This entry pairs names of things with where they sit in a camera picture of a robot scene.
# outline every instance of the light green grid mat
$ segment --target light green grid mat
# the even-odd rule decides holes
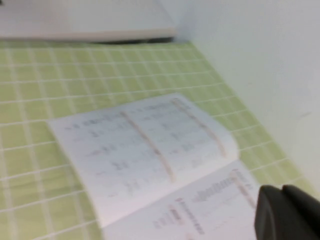
[[[192,44],[0,42],[0,238],[101,239],[86,192],[44,121],[173,92],[233,133],[261,184],[314,193]]]

